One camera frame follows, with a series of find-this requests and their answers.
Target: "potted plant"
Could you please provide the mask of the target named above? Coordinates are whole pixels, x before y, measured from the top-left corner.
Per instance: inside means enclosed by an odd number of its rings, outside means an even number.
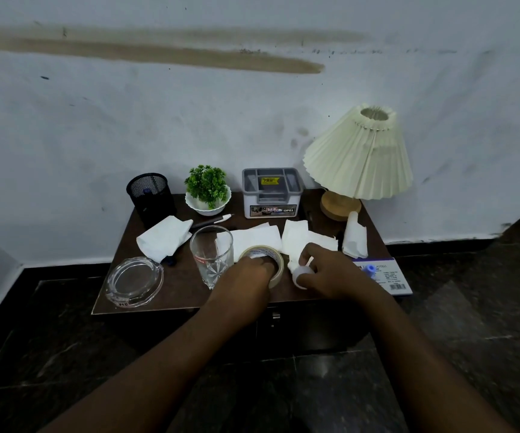
[[[203,216],[222,212],[232,192],[226,185],[226,173],[218,167],[197,166],[190,170],[186,184],[186,203]]]

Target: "forearm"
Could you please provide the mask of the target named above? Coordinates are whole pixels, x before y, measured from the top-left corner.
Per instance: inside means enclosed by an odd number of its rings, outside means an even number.
[[[417,431],[512,431],[436,351],[383,289],[354,289],[410,427]]]
[[[235,334],[213,304],[55,419],[46,432],[147,432],[169,422],[193,379]]]

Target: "yellow sticker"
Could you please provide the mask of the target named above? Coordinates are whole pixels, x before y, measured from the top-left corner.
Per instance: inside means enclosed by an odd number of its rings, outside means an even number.
[[[261,185],[278,185],[278,180],[280,178],[261,178]]]

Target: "person's left hand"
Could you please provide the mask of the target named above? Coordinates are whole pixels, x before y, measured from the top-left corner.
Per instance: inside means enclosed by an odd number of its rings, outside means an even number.
[[[240,329],[266,309],[268,283],[273,274],[271,264],[260,258],[243,257],[220,276],[205,306],[215,307]]]

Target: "blue cap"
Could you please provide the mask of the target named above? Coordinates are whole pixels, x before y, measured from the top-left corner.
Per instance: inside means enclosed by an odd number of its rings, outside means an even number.
[[[373,264],[367,264],[362,268],[362,271],[372,278],[376,273],[376,267]]]

